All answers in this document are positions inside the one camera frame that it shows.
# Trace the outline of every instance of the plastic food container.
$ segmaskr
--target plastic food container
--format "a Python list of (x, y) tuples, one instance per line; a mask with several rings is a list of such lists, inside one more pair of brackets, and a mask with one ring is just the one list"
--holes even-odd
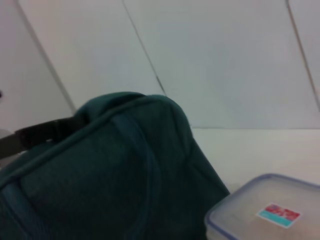
[(320, 240), (320, 186), (259, 176), (212, 208), (205, 225), (208, 240)]

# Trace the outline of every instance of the table surface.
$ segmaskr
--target table surface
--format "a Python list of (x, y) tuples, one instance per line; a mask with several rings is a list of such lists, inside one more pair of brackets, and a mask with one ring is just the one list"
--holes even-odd
[(320, 129), (192, 131), (231, 192), (267, 173), (320, 185)]

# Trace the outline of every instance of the label sticker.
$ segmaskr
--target label sticker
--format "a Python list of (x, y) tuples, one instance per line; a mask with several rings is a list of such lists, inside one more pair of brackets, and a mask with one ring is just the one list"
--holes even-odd
[(301, 217), (302, 214), (283, 206), (279, 206), (275, 203), (270, 203), (256, 215), (271, 223), (288, 229)]

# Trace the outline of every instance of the green bag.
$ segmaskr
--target green bag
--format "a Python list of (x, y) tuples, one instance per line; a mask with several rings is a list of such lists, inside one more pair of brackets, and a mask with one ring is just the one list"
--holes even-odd
[(1, 240), (206, 239), (205, 214), (229, 192), (176, 103), (113, 93), (74, 119), (13, 136), (42, 144), (0, 171)]

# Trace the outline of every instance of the black strap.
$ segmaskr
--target black strap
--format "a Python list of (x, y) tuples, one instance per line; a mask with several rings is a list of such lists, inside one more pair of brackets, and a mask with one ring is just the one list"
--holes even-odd
[(45, 122), (0, 139), (0, 160), (32, 149), (47, 141), (61, 141), (86, 126), (80, 116)]

